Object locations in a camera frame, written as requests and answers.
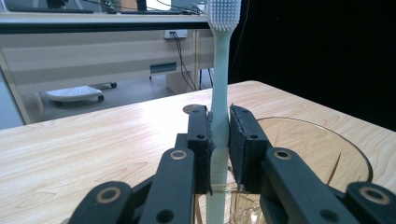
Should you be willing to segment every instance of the electrical outlet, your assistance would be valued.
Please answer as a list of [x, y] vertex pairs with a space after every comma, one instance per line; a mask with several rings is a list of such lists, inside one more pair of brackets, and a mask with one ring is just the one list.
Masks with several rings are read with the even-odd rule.
[[173, 35], [173, 33], [176, 33], [178, 38], [187, 37], [187, 30], [165, 30], [163, 37], [165, 39], [174, 39], [175, 36]]

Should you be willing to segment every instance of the white desk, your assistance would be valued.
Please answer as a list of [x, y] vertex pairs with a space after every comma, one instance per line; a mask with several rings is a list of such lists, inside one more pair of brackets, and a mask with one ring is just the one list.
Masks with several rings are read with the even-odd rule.
[[[0, 13], [0, 21], [0, 65], [29, 124], [40, 121], [26, 108], [32, 94], [165, 74], [150, 73], [157, 63], [177, 63], [168, 73], [178, 73], [176, 41], [164, 39], [163, 30], [199, 28], [206, 17]], [[190, 29], [180, 46], [198, 85], [197, 70], [213, 67], [211, 31]], [[167, 82], [176, 83], [168, 85], [176, 93], [187, 91], [185, 83], [180, 90], [178, 81]]]

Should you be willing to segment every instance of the black backdrop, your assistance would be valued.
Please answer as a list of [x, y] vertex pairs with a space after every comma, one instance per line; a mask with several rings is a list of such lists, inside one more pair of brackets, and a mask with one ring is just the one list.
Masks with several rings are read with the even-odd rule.
[[241, 11], [230, 83], [258, 80], [396, 131], [393, 0], [242, 0]]

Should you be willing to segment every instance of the toothbrush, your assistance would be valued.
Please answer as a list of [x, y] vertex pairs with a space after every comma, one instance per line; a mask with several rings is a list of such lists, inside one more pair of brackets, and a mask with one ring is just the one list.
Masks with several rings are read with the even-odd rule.
[[210, 164], [214, 194], [206, 197], [206, 223], [223, 224], [227, 183], [229, 118], [227, 106], [230, 39], [239, 22], [241, 0], [209, 0], [209, 26], [215, 38], [211, 131], [215, 149]]

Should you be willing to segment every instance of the toothbrush bristles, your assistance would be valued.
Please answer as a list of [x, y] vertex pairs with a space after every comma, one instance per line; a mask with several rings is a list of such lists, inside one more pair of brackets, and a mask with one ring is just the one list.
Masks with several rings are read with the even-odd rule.
[[240, 12], [241, 0], [209, 0], [208, 2], [209, 22], [218, 30], [235, 29]]

